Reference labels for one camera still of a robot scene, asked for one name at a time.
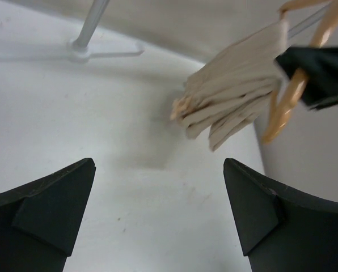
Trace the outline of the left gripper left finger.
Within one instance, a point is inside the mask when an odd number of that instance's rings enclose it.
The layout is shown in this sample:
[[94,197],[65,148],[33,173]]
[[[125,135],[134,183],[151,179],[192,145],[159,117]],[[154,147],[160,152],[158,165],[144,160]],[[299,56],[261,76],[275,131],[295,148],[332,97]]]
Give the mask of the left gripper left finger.
[[95,172],[94,161],[84,158],[0,193],[0,271],[63,271]]

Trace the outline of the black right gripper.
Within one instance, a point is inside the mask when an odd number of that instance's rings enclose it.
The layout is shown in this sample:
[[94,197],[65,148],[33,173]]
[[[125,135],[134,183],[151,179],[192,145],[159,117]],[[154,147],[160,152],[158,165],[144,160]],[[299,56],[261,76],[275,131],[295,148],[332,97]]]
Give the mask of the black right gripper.
[[319,111],[338,105],[338,46],[291,46],[275,61],[289,79],[297,69],[308,76],[301,100],[309,110]]

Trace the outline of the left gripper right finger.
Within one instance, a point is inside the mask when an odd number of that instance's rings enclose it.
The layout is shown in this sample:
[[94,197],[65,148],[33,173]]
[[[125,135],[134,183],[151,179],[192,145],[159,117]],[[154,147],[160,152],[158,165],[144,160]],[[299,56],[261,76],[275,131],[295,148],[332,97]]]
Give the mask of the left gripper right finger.
[[338,202],[226,159],[223,175],[252,271],[338,271]]

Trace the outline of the wooden clothes hanger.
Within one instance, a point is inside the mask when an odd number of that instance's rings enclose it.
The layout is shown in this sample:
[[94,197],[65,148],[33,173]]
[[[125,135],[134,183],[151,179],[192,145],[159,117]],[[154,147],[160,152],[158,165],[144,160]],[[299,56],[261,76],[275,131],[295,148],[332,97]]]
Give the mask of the wooden clothes hanger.
[[[326,44],[328,39],[338,25],[338,0],[331,1],[323,18],[320,20],[309,46],[320,48]],[[273,141],[284,129],[291,118],[291,111],[298,104],[306,84],[308,76],[302,69],[297,69],[292,76],[281,101],[277,102],[278,92],[274,92],[269,109],[268,126],[264,132],[262,141],[269,143]]]

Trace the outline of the beige trousers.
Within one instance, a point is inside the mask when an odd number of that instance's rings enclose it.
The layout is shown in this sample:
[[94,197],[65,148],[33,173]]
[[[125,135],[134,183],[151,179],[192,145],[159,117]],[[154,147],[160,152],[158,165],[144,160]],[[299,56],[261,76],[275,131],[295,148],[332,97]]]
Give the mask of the beige trousers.
[[188,77],[171,113],[187,138],[209,129],[209,148],[216,151],[267,110],[282,85],[275,59],[287,48],[288,29],[286,20],[274,22],[228,46]]

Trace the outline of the white clothes rack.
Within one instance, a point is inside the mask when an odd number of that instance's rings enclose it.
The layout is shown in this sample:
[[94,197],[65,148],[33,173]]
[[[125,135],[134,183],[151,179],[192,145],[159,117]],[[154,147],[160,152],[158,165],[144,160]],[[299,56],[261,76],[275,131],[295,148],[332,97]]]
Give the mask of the white clothes rack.
[[246,26],[243,1],[19,1],[18,5],[82,17],[83,27],[63,47],[0,41],[0,62],[131,57],[143,53],[143,42],[197,60],[226,54],[273,61],[286,50],[289,38],[325,14],[321,8],[293,28],[282,18],[233,42],[232,35]]

